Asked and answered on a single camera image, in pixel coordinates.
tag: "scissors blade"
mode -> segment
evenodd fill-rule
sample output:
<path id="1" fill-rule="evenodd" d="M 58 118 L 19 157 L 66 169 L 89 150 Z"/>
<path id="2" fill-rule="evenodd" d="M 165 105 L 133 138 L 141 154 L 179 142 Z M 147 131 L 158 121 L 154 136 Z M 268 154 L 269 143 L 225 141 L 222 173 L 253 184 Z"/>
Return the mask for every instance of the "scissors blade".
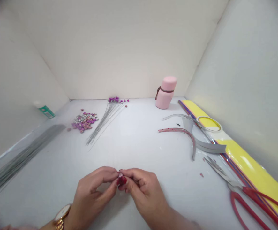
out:
<path id="1" fill-rule="evenodd" d="M 217 170 L 219 170 L 223 175 L 227 176 L 226 173 L 223 171 L 223 169 L 217 163 L 215 163 L 209 156 L 207 156 L 207 157 L 210 160 L 210 162 L 212 163 L 212 165 L 214 167 L 216 167 Z"/>
<path id="2" fill-rule="evenodd" d="M 218 170 L 212 162 L 208 161 L 206 158 L 205 160 L 208 162 L 208 164 L 216 171 L 224 180 L 226 180 L 227 183 L 231 184 L 232 186 L 239 186 L 239 184 L 232 181 L 226 174 L 223 174 L 220 170 Z"/>

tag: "red scissors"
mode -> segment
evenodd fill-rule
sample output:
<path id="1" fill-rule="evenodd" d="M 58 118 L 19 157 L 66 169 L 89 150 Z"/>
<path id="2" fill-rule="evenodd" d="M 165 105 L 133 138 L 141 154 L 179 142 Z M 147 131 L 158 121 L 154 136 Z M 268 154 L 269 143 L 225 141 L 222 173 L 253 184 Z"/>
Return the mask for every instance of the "red scissors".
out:
<path id="1" fill-rule="evenodd" d="M 272 201 L 274 204 L 276 204 L 278 206 L 278 202 L 274 199 L 272 199 L 271 197 L 253 190 L 251 188 L 248 187 L 244 187 L 242 184 L 240 184 L 237 181 L 234 181 L 232 179 L 230 179 L 221 169 L 220 166 L 218 166 L 215 162 L 213 162 L 212 160 L 208 161 L 206 158 L 205 160 L 208 162 L 208 164 L 224 179 L 226 180 L 226 182 L 228 183 L 228 187 L 230 189 L 230 201 L 231 201 L 231 205 L 232 208 L 236 214 L 236 216 L 238 217 L 238 220 L 240 221 L 241 225 L 243 226 L 243 228 L 245 230 L 249 230 L 247 228 L 247 226 L 245 225 L 245 223 L 243 222 L 243 220 L 241 219 L 241 216 L 238 213 L 236 204 L 235 204 L 235 200 L 239 201 L 239 203 L 246 209 L 246 211 L 251 214 L 251 216 L 263 227 L 263 229 L 265 230 L 270 230 L 270 228 L 257 216 L 257 214 L 248 206 L 248 204 L 243 200 L 243 198 L 240 196 L 239 193 L 234 191 L 234 188 L 239 188 L 241 189 L 246 195 L 248 195 L 259 207 L 262 208 L 263 211 L 265 211 L 266 214 L 269 215 L 269 217 L 272 218 L 272 220 L 278 225 L 278 217 L 271 211 L 269 210 L 265 204 L 262 203 L 262 201 L 259 200 L 259 198 L 257 197 L 257 194 Z"/>

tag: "gold watch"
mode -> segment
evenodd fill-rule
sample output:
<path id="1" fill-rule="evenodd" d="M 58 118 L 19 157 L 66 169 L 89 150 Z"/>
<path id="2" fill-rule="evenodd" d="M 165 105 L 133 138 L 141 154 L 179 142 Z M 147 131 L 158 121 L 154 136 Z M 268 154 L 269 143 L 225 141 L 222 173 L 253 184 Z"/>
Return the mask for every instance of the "gold watch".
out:
<path id="1" fill-rule="evenodd" d="M 56 217 L 54 218 L 56 230 L 63 230 L 64 218 L 69 214 L 70 209 L 71 209 L 71 204 L 67 204 L 57 213 Z"/>

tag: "hand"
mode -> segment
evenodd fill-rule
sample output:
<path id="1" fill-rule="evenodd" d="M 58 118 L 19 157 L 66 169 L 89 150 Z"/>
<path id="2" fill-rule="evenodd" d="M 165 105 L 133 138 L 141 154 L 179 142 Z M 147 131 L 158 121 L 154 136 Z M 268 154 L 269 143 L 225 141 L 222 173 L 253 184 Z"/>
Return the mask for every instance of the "hand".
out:
<path id="1" fill-rule="evenodd" d="M 152 230 L 197 229 L 168 205 L 155 173 L 136 168 L 120 172 L 127 181 L 118 189 L 131 194 L 139 213 Z"/>
<path id="2" fill-rule="evenodd" d="M 101 167 L 78 182 L 70 212 L 64 220 L 65 230 L 86 230 L 116 194 L 119 172 L 111 167 Z M 96 189 L 111 182 L 109 188 L 101 193 Z"/>

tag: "pink water bottle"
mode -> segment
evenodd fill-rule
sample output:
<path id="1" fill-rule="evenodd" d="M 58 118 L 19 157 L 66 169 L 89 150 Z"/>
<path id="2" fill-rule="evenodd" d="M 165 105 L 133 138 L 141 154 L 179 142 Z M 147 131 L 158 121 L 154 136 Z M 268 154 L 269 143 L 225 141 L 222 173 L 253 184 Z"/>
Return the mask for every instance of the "pink water bottle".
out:
<path id="1" fill-rule="evenodd" d="M 167 109 L 170 106 L 171 100 L 174 95 L 177 78 L 168 76 L 162 80 L 156 94 L 156 106 L 159 109 Z"/>

